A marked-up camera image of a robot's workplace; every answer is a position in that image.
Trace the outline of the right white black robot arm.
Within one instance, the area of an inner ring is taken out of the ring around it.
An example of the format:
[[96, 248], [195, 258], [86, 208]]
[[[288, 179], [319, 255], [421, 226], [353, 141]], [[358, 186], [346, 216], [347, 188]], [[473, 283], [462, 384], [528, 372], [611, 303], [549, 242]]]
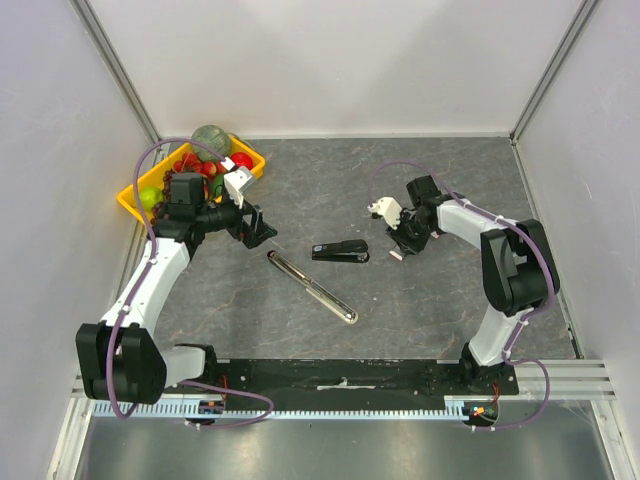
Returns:
[[488, 307], [459, 360], [458, 381], [477, 394], [489, 387], [511, 359], [513, 345], [529, 319], [555, 301], [560, 280], [542, 224], [492, 214], [454, 192], [443, 193], [431, 176], [407, 184], [412, 206], [392, 197], [368, 206], [387, 225], [399, 260], [419, 254], [431, 238], [454, 235], [480, 252]]

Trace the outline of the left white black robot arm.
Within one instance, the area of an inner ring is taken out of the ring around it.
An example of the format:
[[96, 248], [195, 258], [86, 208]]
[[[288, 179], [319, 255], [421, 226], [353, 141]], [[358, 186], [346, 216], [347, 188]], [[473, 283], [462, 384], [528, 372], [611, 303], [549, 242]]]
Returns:
[[[216, 388], [220, 371], [212, 347], [179, 344], [160, 351], [153, 333], [176, 280], [207, 234], [226, 231], [248, 249], [276, 235], [262, 210], [244, 198], [254, 181], [244, 167], [225, 174], [217, 190], [198, 173], [171, 176], [133, 277], [99, 322], [85, 323], [76, 333], [88, 398], [154, 404], [166, 388], [182, 381], [198, 393]], [[221, 202], [211, 200], [214, 192]]]

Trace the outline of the white black stapler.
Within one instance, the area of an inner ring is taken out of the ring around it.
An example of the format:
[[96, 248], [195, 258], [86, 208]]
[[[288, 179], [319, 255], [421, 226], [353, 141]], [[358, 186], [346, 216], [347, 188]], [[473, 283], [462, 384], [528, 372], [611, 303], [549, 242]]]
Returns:
[[353, 325], [358, 321], [358, 313], [352, 307], [336, 297], [333, 293], [329, 292], [326, 288], [321, 286], [317, 281], [283, 257], [280, 253], [275, 250], [271, 250], [267, 253], [267, 258], [276, 268], [301, 284], [308, 294], [314, 297], [346, 324]]

